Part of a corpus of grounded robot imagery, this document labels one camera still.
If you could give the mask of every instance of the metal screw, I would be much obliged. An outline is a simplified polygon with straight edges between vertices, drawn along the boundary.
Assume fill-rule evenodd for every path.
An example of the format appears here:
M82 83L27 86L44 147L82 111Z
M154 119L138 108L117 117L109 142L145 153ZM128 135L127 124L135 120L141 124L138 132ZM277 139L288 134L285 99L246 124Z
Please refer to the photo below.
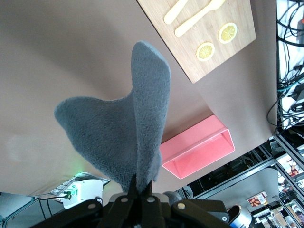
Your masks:
M89 206L87 206L87 208L89 208L89 209L93 209L93 208L95 208L96 207L96 204L90 204Z
M122 203L126 203L126 202L128 202L128 198L122 198L120 201L121 201Z
M186 208L186 205L183 204L183 203L178 203L178 204L177 204L177 208L178 208L178 209L181 209L181 210L184 210L184 209Z
M149 197L149 198L147 198L147 201L149 202L149 203L153 203L154 201L155 201L155 199L153 198L153 197Z

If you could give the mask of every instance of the black cable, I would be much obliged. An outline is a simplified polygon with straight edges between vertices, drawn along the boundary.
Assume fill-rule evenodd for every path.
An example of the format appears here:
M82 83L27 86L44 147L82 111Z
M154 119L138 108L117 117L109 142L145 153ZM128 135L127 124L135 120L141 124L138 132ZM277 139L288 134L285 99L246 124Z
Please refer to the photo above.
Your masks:
M283 27L286 28L286 29L294 30L294 31L297 31L297 32L302 32L302 31L304 31L304 29L292 28L292 27L290 27L290 26L288 26L288 25L285 25L285 24L283 24L282 22L280 22L279 20L276 20L276 21L277 21L277 23L278 23L279 25L283 26Z
M281 18L279 19L279 21L281 21L283 19L283 17L285 16L285 14L293 7L295 6L297 3L293 4L292 6L288 7L287 10L282 14Z
M270 123L271 125L276 126L276 127L278 127L277 124L274 124L274 123L270 122L270 120L269 120L269 114L270 114L271 110L274 108L274 106L275 106L275 105L279 102L279 100L283 97L282 95L284 95L284 93L282 93L282 94L277 98L276 102L271 106L271 108L269 109L269 111L268 111L268 113L267 113L267 115L266 115L266 119L267 119L268 123Z
M288 0L288 1L293 1L293 2L297 2L297 3L304 2L304 0Z
M284 48L284 51L285 51L285 64L286 64L287 73L283 78L280 78L278 80L278 91L288 89L290 86L299 83L299 81L304 78L304 73L301 73L302 69L304 68L304 60L302 63L293 67L293 69L290 70L289 48L287 44L284 47L286 47L286 50Z
M300 9L300 7L302 7L304 4L300 5L300 3L298 2L298 7L294 9L294 11L291 13L290 17L289 17L289 20L288 20L288 27L291 28L291 21L293 20L294 16L296 15L296 13L298 12L298 10Z
M64 194L70 195L72 192L71 191L49 192L49 193L45 193L45 194L28 196L28 197L39 197L39 196L46 196L46 195L57 195L57 194L60 194L60 193L64 193Z
M51 211L51 208L49 207L48 200L47 200L47 207L48 207L48 211L49 211L50 215L53 216L52 211Z
M44 220L46 220L47 218L46 218L46 215L45 215L44 210L43 210L43 208L42 208L42 204L41 204L41 201L40 201L40 200L39 200L39 204L40 204L40 208L41 208L41 211L42 211Z
M296 32L296 33L290 33L290 35L289 36L286 36L285 38L289 38L289 37L292 37L292 36L294 36L294 37L299 37L299 36L302 36L302 35L304 35L304 30L303 30L303 33L302 34L299 34L300 32Z
M279 36L276 37L279 41L282 41L286 44L289 44L289 45L292 45L292 46L296 46L296 47L300 47L300 48L304 48L304 44L297 44L297 43L293 43L293 42L290 42L290 41L287 41Z
M65 198L65 199L67 199L67 197L65 197L65 196L57 196L57 197L51 197L51 198L39 199L39 200L52 200L52 199L58 199L58 198Z

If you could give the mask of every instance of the lemon slice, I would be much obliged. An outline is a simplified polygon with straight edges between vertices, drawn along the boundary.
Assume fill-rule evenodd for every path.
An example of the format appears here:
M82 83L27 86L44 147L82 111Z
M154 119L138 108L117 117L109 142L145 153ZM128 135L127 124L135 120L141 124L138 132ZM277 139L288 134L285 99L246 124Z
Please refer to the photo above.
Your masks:
M222 44L229 43L234 39L238 30L235 23L225 24L218 32L218 39Z
M196 51L196 57L199 61L207 61L211 59L214 54L214 45L210 42L203 43Z

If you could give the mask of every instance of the white device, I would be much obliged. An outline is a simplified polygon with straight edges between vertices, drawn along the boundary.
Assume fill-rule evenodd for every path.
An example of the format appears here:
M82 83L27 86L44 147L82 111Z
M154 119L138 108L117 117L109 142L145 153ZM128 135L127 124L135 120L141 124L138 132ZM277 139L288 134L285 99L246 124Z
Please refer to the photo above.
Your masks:
M72 192L70 199L63 199L63 206L69 209L86 200L96 199L102 203L103 182L101 180L75 181L65 191Z

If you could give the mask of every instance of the wooden spoon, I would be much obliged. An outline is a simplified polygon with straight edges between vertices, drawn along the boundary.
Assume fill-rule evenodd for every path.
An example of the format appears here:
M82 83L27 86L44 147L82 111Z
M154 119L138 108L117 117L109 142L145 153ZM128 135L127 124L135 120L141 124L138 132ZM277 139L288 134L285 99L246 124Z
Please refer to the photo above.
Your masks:
M163 21L169 25L171 24L177 17L177 15L181 12L182 8L186 5L188 0L178 0L174 6L168 11L166 16L163 18Z
M183 34L185 34L193 25L195 25L196 22L199 21L206 13L208 13L211 10L217 10L226 0L212 0L208 6L203 8L200 12L195 14L193 17L188 19L186 22L184 22L182 25L180 25L177 29L175 29L175 35L177 37L181 37Z

